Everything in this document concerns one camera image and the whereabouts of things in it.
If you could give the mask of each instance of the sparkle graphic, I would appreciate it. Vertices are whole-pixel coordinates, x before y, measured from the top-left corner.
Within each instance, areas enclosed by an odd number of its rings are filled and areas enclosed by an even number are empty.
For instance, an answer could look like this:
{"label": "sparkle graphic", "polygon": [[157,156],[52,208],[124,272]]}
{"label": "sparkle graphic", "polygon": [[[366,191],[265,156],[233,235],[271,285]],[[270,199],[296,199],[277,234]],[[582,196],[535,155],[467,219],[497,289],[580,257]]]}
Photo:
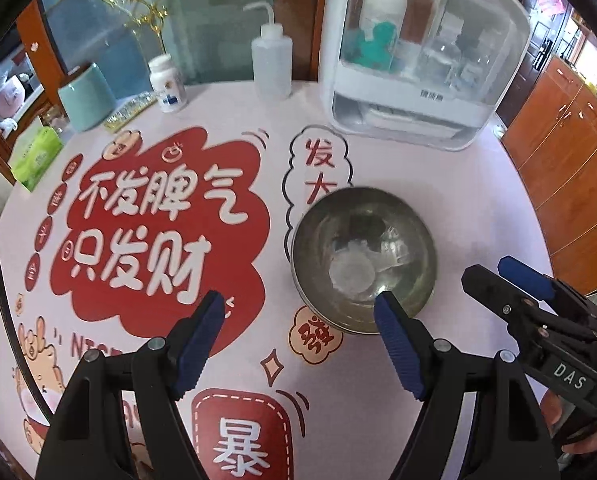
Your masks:
{"label": "sparkle graphic", "polygon": [[267,375],[267,383],[270,387],[272,387],[278,375],[283,371],[283,368],[285,368],[278,360],[278,357],[276,357],[276,349],[272,350],[270,355],[261,361],[261,366],[265,370],[265,375]]}

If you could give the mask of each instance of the printed tablecloth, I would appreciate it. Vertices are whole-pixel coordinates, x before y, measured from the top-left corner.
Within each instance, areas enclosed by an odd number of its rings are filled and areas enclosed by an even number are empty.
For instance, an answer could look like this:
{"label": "printed tablecloth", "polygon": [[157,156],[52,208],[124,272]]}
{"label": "printed tablecloth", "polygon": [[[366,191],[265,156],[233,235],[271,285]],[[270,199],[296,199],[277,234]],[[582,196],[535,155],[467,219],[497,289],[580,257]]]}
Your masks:
{"label": "printed tablecloth", "polygon": [[[227,300],[226,321],[197,388],[178,403],[210,478],[389,478],[420,403],[378,336],[344,334],[303,304],[288,261],[294,227],[340,187],[401,197],[438,251],[437,285],[419,319],[435,337],[491,356],[516,347],[504,323],[462,292],[463,270],[495,269],[511,254],[551,271],[516,170],[488,128],[458,153],[341,136],[315,84],[275,106],[249,82],[190,92],[178,114],[152,107],[117,137],[102,128],[74,136],[34,192],[16,185],[8,200],[0,256],[38,385],[54,408],[83,352],[134,351],[213,288]],[[448,478],[461,463],[469,404]],[[133,394],[123,406],[144,473]],[[34,474],[47,429],[0,320],[0,445]]]}

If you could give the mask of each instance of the cartoon character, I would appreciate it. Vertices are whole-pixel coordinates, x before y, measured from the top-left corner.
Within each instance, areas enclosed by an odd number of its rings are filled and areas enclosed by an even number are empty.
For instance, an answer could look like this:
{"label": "cartoon character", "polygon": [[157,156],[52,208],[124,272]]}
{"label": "cartoon character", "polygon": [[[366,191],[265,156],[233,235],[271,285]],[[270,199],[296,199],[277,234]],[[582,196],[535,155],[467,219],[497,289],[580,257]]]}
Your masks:
{"label": "cartoon character", "polygon": [[[22,352],[25,355],[25,361],[30,367],[34,380],[43,398],[54,412],[65,390],[65,385],[63,383],[63,373],[56,366],[56,349],[54,345],[48,345],[45,341],[45,320],[42,317],[36,320],[36,333],[28,330],[26,334],[21,323],[18,327],[18,337]],[[21,399],[21,405],[26,415],[22,424],[25,438],[32,449],[40,454],[50,424],[36,405],[18,368],[16,368],[15,375],[16,392],[19,399]]]}

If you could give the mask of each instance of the cabinet handle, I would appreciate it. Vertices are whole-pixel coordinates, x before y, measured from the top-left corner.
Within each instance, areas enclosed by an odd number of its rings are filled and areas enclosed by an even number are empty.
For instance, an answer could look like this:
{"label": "cabinet handle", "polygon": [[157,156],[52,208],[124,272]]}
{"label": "cabinet handle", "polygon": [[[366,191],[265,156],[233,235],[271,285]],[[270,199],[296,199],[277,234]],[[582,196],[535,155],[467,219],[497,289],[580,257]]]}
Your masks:
{"label": "cabinet handle", "polygon": [[591,105],[591,103],[587,103],[587,106],[592,112],[594,112],[594,116],[597,118],[596,109]]}
{"label": "cabinet handle", "polygon": [[560,68],[557,68],[556,72],[558,72],[560,75],[562,75],[569,84],[574,82],[574,79],[569,79]]}
{"label": "cabinet handle", "polygon": [[563,127],[563,123],[565,122],[565,119],[569,118],[570,115],[571,115],[571,112],[567,112],[565,115],[563,115],[563,118],[561,119],[561,128]]}

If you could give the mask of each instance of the window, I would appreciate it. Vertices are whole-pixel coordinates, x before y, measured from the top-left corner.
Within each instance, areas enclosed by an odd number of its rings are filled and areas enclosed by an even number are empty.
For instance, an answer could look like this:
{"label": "window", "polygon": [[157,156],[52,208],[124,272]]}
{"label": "window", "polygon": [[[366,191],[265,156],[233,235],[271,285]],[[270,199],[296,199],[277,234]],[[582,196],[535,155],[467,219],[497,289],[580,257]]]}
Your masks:
{"label": "window", "polygon": [[150,23],[139,23],[149,16],[144,4],[41,1],[64,72],[96,62],[118,99],[150,89],[147,62],[163,50],[172,54],[187,84],[251,79],[250,43],[266,20],[264,10],[242,10],[259,0],[146,0],[166,9],[159,37]]}

